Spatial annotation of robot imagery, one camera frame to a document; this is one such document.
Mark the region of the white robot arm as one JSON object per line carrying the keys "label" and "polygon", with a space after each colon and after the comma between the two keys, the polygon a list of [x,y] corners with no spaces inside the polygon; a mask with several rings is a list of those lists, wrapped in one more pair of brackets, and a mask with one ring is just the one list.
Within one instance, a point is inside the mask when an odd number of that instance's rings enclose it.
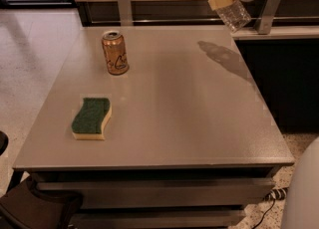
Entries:
{"label": "white robot arm", "polygon": [[[243,28],[251,20],[243,7],[253,0],[207,0],[231,32]],[[260,35],[270,33],[280,0],[266,0],[255,23]],[[319,229],[319,141],[310,143],[299,158],[286,195],[281,229]]]}

